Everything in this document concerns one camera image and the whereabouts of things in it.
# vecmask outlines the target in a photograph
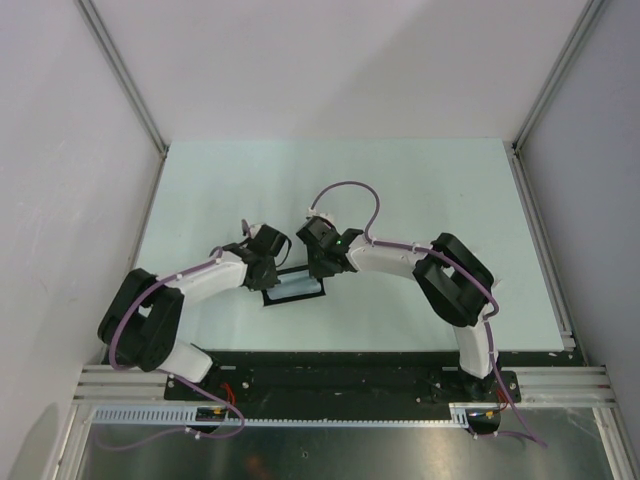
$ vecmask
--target aluminum frame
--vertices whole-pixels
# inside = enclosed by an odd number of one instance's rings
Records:
[[[75,1],[99,48],[105,55],[107,63],[122,86],[131,107],[158,153],[164,159],[168,144],[162,138],[95,5],[92,0]],[[565,348],[568,350],[576,346],[569,309],[558,281],[546,232],[518,153],[552,100],[554,93],[565,78],[608,2],[609,0],[590,0],[586,5],[525,122],[511,143],[513,148],[510,146],[507,149],[514,180],[531,229],[545,282],[547,282],[552,304],[556,310],[560,332]],[[157,190],[159,180],[160,174],[156,178],[154,192]],[[152,204],[153,195],[143,221],[140,240],[144,234]],[[138,249],[139,245],[134,252],[134,261]],[[518,374],[521,385],[522,403],[520,406],[522,408],[593,408],[614,478],[640,477],[604,367],[518,367],[512,368],[512,370]],[[65,423],[64,434],[59,442],[55,461],[46,478],[51,480],[77,478],[82,466],[84,449],[89,439],[89,430],[99,408],[118,406],[125,410],[140,410],[142,408],[143,411],[145,408],[156,411],[168,410],[176,408],[176,406],[186,408],[186,402],[167,402],[164,400],[165,380],[166,375],[161,373],[144,373],[135,369],[116,372],[108,366],[100,365],[85,367]],[[215,403],[188,403],[189,408],[197,405],[215,405]],[[452,412],[457,412],[457,409],[465,406],[468,405],[451,404]]]
[[[522,395],[519,407],[522,409],[592,408],[614,478],[637,478],[637,465],[625,445],[620,413],[605,367],[514,367],[511,370],[518,375]],[[166,380],[167,375],[158,372],[145,373],[139,369],[115,371],[108,365],[85,366],[74,395],[62,448],[47,478],[77,478],[89,441],[89,430],[94,423],[176,425],[189,418],[188,414],[194,407],[218,405],[216,402],[166,401]],[[375,424],[392,428],[465,428],[466,418],[462,411],[471,406],[450,404],[452,419],[445,422],[331,422],[325,425],[324,422],[263,420],[250,422],[250,425],[362,427]],[[493,405],[473,404],[476,408],[481,406]]]

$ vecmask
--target black bracket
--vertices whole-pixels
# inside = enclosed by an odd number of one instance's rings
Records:
[[[141,268],[129,272],[98,327],[100,340],[111,343],[131,304],[156,281],[155,275]],[[131,316],[118,342],[118,354],[145,372],[162,365],[173,349],[183,302],[177,288],[162,286],[149,295],[142,303],[142,307],[151,308],[149,314],[138,311]]]
[[[347,253],[362,230],[348,228],[340,235],[329,220],[315,216],[309,218],[296,235],[307,247],[309,274],[313,278],[356,271],[347,260]]]
[[[441,233],[433,249],[450,258],[491,292],[493,275],[464,244],[450,233]],[[461,273],[445,271],[449,264],[434,255],[416,262],[413,276],[427,296],[433,310],[455,327],[474,326],[487,298]]]

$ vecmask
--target gray wall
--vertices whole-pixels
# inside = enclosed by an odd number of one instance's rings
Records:
[[[640,2],[614,0],[524,149],[578,333],[640,450]]]
[[[36,480],[159,158],[73,1],[3,1],[0,72],[0,478]]]

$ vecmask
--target cable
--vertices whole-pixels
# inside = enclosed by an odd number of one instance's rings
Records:
[[[154,283],[153,285],[151,285],[149,288],[147,288],[144,292],[142,292],[140,294],[140,296],[138,298],[135,299],[135,301],[129,306],[128,310],[125,312],[125,314],[122,317],[122,320],[120,320],[120,323],[118,324],[118,326],[116,327],[116,331],[113,334],[113,337],[111,339],[111,343],[109,344],[109,364],[111,365],[111,367],[114,370],[128,370],[131,367],[126,367],[123,365],[119,365],[116,359],[116,352],[117,352],[117,346],[118,346],[118,342],[120,341],[120,337],[122,336],[122,332],[124,331],[124,328],[127,326],[127,323],[129,322],[129,320],[131,320],[131,317],[133,316],[133,314],[135,312],[138,311],[138,308],[142,305],[142,303],[156,290],[158,290],[160,287],[166,285],[169,282],[172,282],[174,280],[179,280],[182,277],[186,276],[186,275],[191,275],[193,273],[199,272],[205,268],[210,267],[211,265],[213,265],[214,263],[217,262],[217,260],[220,258],[220,256],[222,255],[222,249],[220,247],[216,247],[212,254],[211,257],[205,261],[204,263],[201,263],[199,265],[196,265],[194,267],[189,267],[185,270],[182,270],[178,273],[174,273],[172,275],[169,275],[167,277],[164,277],[160,280],[158,280],[156,283]],[[195,433],[195,437],[196,439],[199,439],[200,437],[205,437],[205,438],[229,438],[229,437],[233,437],[234,435],[237,435],[238,433],[240,433],[246,424],[246,419],[244,417],[244,415],[242,415],[242,412],[240,412],[240,410],[238,410],[235,405],[233,405],[230,402],[227,402],[226,400],[223,400],[205,390],[203,390],[202,388],[198,387],[197,385],[191,383],[189,380],[187,380],[186,378],[183,378],[179,375],[175,375],[174,377],[176,380],[178,380],[179,382],[185,384],[186,386],[188,386],[189,388],[191,388],[192,390],[196,391],[197,393],[199,393],[200,395],[203,395],[204,397],[213,400],[214,402],[218,402],[221,403],[223,405],[225,405],[227,407],[228,411],[232,411],[233,413],[236,414],[236,416],[238,417],[238,419],[240,420],[240,425],[232,430],[231,432],[227,432],[227,433],[221,433],[221,434],[217,434],[217,435],[212,435],[212,434],[207,434],[204,432],[197,432]],[[148,437],[145,440],[141,440],[139,442],[136,442],[134,444],[131,445],[124,445],[124,446],[119,446],[119,447],[109,447],[108,445],[103,444],[102,442],[99,441],[99,439],[96,436],[96,444],[98,446],[100,446],[100,448],[104,448],[106,450],[111,450],[111,451],[116,451],[116,452],[122,452],[122,451],[127,451],[127,450],[131,450],[133,448],[137,448],[139,446],[142,445],[146,445],[148,442],[151,442],[157,438],[163,437],[165,435],[169,435],[172,433],[177,433],[179,431],[184,431],[185,429],[180,427],[180,428],[170,428],[167,430],[163,430],[162,432],[159,432],[155,435],[152,435],[150,437]],[[187,427],[186,429],[187,432],[191,432],[192,430],[190,428]]]
[[[284,265],[284,262],[287,261],[287,258],[289,258],[289,253],[291,252],[291,239],[286,235],[284,237],[287,239],[287,253],[285,254],[282,261],[278,265],[276,265],[276,268],[280,268],[282,265]]]
[[[376,220],[376,218],[378,217],[378,214],[380,213],[380,196],[373,189],[373,187],[371,187],[370,185],[367,185],[366,183],[358,182],[358,181],[354,181],[354,180],[346,180],[346,181],[343,181],[343,182],[337,182],[337,183],[331,184],[328,187],[325,187],[316,196],[316,198],[313,200],[313,203],[311,204],[311,209],[312,210],[315,209],[315,206],[318,203],[318,201],[320,201],[320,199],[328,191],[330,191],[330,190],[332,190],[334,188],[337,188],[337,187],[344,186],[344,185],[354,185],[354,186],[362,187],[362,188],[368,190],[369,192],[371,192],[371,194],[373,195],[373,197],[375,199],[375,202],[376,202],[375,210],[373,212],[373,215],[371,215],[371,218],[367,222],[367,225],[364,228],[363,236],[364,236],[364,239],[367,241],[367,243],[369,243],[371,246],[378,245],[378,246],[381,246],[381,247],[397,248],[397,249],[400,249],[400,250],[407,250],[407,251],[417,251],[417,252],[421,252],[421,253],[426,253],[427,255],[432,255],[432,256],[442,260],[443,262],[448,263],[450,266],[452,266],[459,274],[461,274],[463,277],[465,277],[467,280],[469,280],[469,282],[471,282],[471,284],[473,286],[475,286],[480,291],[480,293],[482,293],[486,297],[486,299],[489,301],[489,303],[491,303],[491,306],[493,307],[493,310],[488,312],[488,313],[486,313],[486,314],[484,314],[482,316],[482,320],[481,320],[484,323],[485,330],[487,332],[487,340],[488,340],[488,343],[489,343],[489,361],[491,362],[491,366],[493,368],[494,375],[496,377],[498,385],[502,389],[502,392],[504,393],[504,396],[505,396],[507,402],[511,406],[511,409],[513,410],[513,413],[516,415],[516,417],[518,417],[518,420],[522,424],[523,428],[529,434],[529,435],[526,435],[526,434],[520,433],[520,432],[508,432],[507,431],[507,432],[498,432],[497,436],[511,436],[511,437],[528,438],[529,440],[532,440],[532,441],[536,442],[541,447],[547,448],[548,445],[541,438],[539,438],[535,433],[532,432],[531,428],[529,427],[529,424],[527,423],[525,418],[522,416],[522,413],[516,407],[513,399],[511,398],[511,395],[509,394],[509,391],[507,390],[507,388],[506,388],[506,386],[504,384],[504,381],[502,380],[502,375],[500,374],[500,371],[498,370],[498,366],[496,364],[496,359],[494,357],[493,333],[491,331],[491,326],[489,325],[489,319],[498,314],[498,312],[500,311],[500,306],[498,305],[498,302],[494,298],[494,296],[491,295],[491,292],[489,292],[484,287],[484,285],[482,285],[478,280],[476,280],[476,278],[473,275],[471,275],[469,272],[467,272],[467,270],[465,268],[463,268],[460,264],[458,264],[454,260],[451,260],[449,257],[447,257],[446,255],[444,255],[441,252],[437,252],[437,251],[432,250],[430,248],[421,247],[421,246],[415,245],[415,244],[414,245],[409,245],[409,244],[405,244],[405,243],[382,241],[382,240],[377,240],[377,239],[373,238],[371,236],[371,234],[370,234],[370,229],[371,229],[371,226],[373,225],[373,222]]]

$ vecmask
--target purple cable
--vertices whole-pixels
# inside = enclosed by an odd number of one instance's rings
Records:
[[[467,272],[466,269],[464,269],[457,262],[455,262],[454,260],[451,260],[449,257],[447,257],[446,255],[444,255],[441,252],[436,252],[435,250],[432,250],[430,248],[420,247],[420,246],[417,246],[417,245],[409,245],[409,244],[405,244],[405,243],[396,243],[396,242],[386,242],[386,241],[377,240],[377,239],[371,237],[371,234],[370,234],[369,230],[371,229],[371,226],[373,225],[373,222],[376,220],[376,218],[378,217],[378,214],[380,213],[380,196],[373,189],[373,187],[371,187],[370,185],[367,185],[366,183],[358,182],[358,181],[354,181],[354,180],[346,180],[346,181],[343,181],[343,182],[337,182],[337,183],[331,184],[328,187],[324,188],[316,196],[315,200],[311,204],[311,209],[313,210],[315,208],[315,206],[317,205],[318,201],[324,196],[325,193],[327,193],[329,190],[332,190],[332,189],[334,189],[336,187],[341,187],[343,185],[355,185],[355,186],[358,186],[358,187],[365,188],[366,190],[371,192],[371,194],[373,195],[373,197],[374,197],[374,199],[376,201],[376,207],[375,207],[375,210],[373,212],[373,215],[371,215],[371,218],[369,219],[369,221],[367,222],[367,225],[364,228],[363,236],[364,236],[364,239],[367,241],[367,243],[369,243],[371,246],[374,246],[374,247],[376,245],[379,245],[381,247],[398,248],[398,249],[401,249],[401,250],[417,251],[417,252],[421,252],[421,253],[426,253],[427,255],[433,255],[434,257],[439,258],[443,262],[446,262],[449,265],[451,265],[458,273],[460,273],[467,280],[469,280],[473,284],[473,286],[475,286],[480,291],[480,293],[482,293],[487,298],[489,303],[491,303],[491,306],[493,307],[493,310],[482,316],[482,321],[483,321],[483,323],[485,325],[485,329],[487,331],[487,340],[488,340],[488,343],[489,343],[489,361],[491,362],[491,366],[492,366],[493,371],[495,373],[496,380],[498,381],[498,385],[500,385],[500,388],[502,389],[503,393],[505,394],[505,397],[506,397],[507,401],[509,402],[509,405],[511,405],[511,409],[513,410],[513,413],[516,415],[516,417],[518,418],[518,420],[520,421],[520,423],[522,424],[524,429],[529,433],[529,435],[526,435],[526,434],[521,433],[521,432],[509,432],[509,431],[507,431],[507,432],[500,432],[499,435],[527,438],[529,440],[532,440],[532,441],[536,442],[541,447],[547,448],[548,445],[546,444],[546,442],[544,442],[540,437],[538,437],[535,433],[533,433],[533,431],[529,427],[529,424],[527,423],[527,421],[523,417],[522,413],[516,407],[515,402],[511,398],[511,395],[509,394],[509,390],[506,388],[506,386],[504,384],[504,381],[502,380],[502,375],[500,374],[500,370],[498,369],[498,366],[496,364],[496,360],[495,360],[495,358],[493,356],[494,341],[493,341],[493,332],[491,331],[491,326],[489,325],[489,318],[495,316],[500,311],[500,306],[498,305],[498,302],[494,298],[494,296],[491,295],[491,292],[489,292],[478,280],[476,280],[476,278],[473,275],[471,275],[469,272]]]
[[[169,275],[167,277],[162,278],[161,280],[158,280],[156,283],[154,283],[153,285],[151,285],[149,288],[147,288],[144,292],[142,292],[140,294],[140,296],[138,298],[136,298],[136,300],[131,304],[131,306],[129,307],[129,309],[125,312],[125,314],[122,317],[122,320],[120,320],[120,323],[118,324],[116,331],[113,334],[113,338],[111,339],[111,343],[109,344],[109,363],[111,364],[111,367],[113,367],[114,370],[127,370],[130,367],[125,367],[122,365],[118,365],[118,362],[116,360],[116,351],[117,351],[117,346],[118,346],[118,342],[120,341],[120,337],[122,336],[122,332],[124,331],[125,327],[127,326],[127,323],[129,322],[129,320],[131,320],[131,317],[133,316],[133,314],[135,312],[138,311],[138,308],[140,307],[140,305],[142,305],[142,302],[144,302],[147,297],[149,297],[149,295],[151,295],[153,292],[155,292],[157,289],[159,289],[160,287],[162,287],[163,285],[166,285],[169,282],[172,282],[173,280],[176,280],[177,278],[181,278],[183,276],[186,275],[191,275],[193,273],[199,272],[200,270],[203,270],[211,265],[213,265],[216,260],[218,258],[220,258],[220,256],[222,255],[222,248],[220,247],[216,247],[213,251],[213,254],[211,255],[211,257],[204,263],[201,263],[199,265],[193,266],[193,267],[189,267],[185,270],[182,270],[181,272],[178,273],[174,273],[172,275]],[[231,432],[228,433],[223,433],[223,434],[219,434],[219,435],[213,435],[213,434],[209,434],[209,433],[203,433],[203,432],[196,432],[196,435],[199,433],[201,437],[205,437],[205,438],[229,438],[229,437],[233,437],[234,435],[237,435],[238,433],[240,433],[244,427],[245,427],[245,423],[246,423],[246,419],[244,417],[244,415],[242,415],[242,412],[240,412],[240,410],[238,410],[238,408],[235,407],[235,405],[232,405],[231,403],[227,402],[226,400],[223,400],[203,389],[201,389],[200,387],[198,387],[197,385],[191,383],[189,380],[187,380],[186,378],[182,378],[178,375],[175,376],[176,380],[184,383],[185,385],[187,385],[188,387],[190,387],[191,389],[195,390],[196,392],[198,392],[201,395],[204,395],[205,397],[209,398],[210,400],[213,400],[215,402],[219,402],[222,403],[223,405],[225,405],[227,407],[228,410],[231,410],[233,413],[235,413],[238,416],[238,419],[240,419],[240,425],[238,426],[238,428],[236,428],[235,430],[232,430]],[[184,431],[183,427],[179,427],[179,428],[170,428],[167,430],[163,430],[162,432],[158,432],[155,435],[150,436],[149,438],[146,438],[144,440],[141,440],[139,442],[136,442],[134,444],[131,445],[125,445],[125,446],[121,446],[121,447],[109,447],[108,445],[104,445],[102,442],[99,441],[99,439],[96,436],[96,444],[103,449],[106,450],[111,450],[114,452],[122,452],[122,451],[126,451],[126,450],[130,450],[133,448],[137,448],[139,446],[145,445],[148,442],[151,442],[157,438],[163,437],[165,435],[169,435],[171,433],[176,433],[179,431]]]
[[[162,430],[161,432],[158,432],[158,433],[156,433],[154,435],[151,435],[151,436],[145,438],[144,440],[140,440],[138,442],[130,443],[129,445],[118,445],[118,446],[107,445],[107,444],[103,443],[102,440],[100,440],[100,437],[98,436],[97,433],[93,434],[93,441],[102,450],[107,450],[109,452],[126,452],[128,450],[133,450],[135,448],[142,447],[143,445],[146,445],[147,443],[150,443],[150,442],[152,442],[152,441],[154,441],[154,440],[156,440],[156,439],[158,439],[160,437],[164,437],[165,435],[170,435],[170,434],[178,433],[178,432],[186,433],[185,427],[168,428],[167,430]]]
[[[135,301],[129,306],[129,309],[123,315],[122,320],[120,320],[120,323],[116,327],[116,331],[114,332],[113,337],[111,338],[111,343],[109,345],[109,364],[113,367],[114,370],[127,370],[131,368],[131,367],[124,367],[122,365],[118,365],[118,361],[116,360],[116,347],[118,346],[118,342],[120,341],[120,337],[122,336],[122,332],[124,331],[124,328],[127,326],[127,323],[129,323],[129,320],[131,320],[131,317],[133,316],[133,314],[138,311],[138,308],[140,308],[140,305],[142,305],[142,302],[144,302],[147,299],[147,297],[151,295],[153,292],[155,292],[157,289],[166,285],[169,282],[176,280],[178,277],[191,275],[192,273],[196,273],[196,272],[199,272],[200,270],[210,267],[211,265],[216,263],[216,260],[220,258],[220,255],[222,255],[222,249],[220,247],[214,248],[213,254],[211,255],[211,257],[209,257],[209,259],[206,262],[201,263],[200,265],[189,267],[185,270],[182,270],[181,272],[174,273],[172,275],[169,275],[168,277],[164,277],[163,279],[158,280],[156,283],[154,283],[149,288],[147,288],[144,292],[142,292],[138,298],[135,299]]]

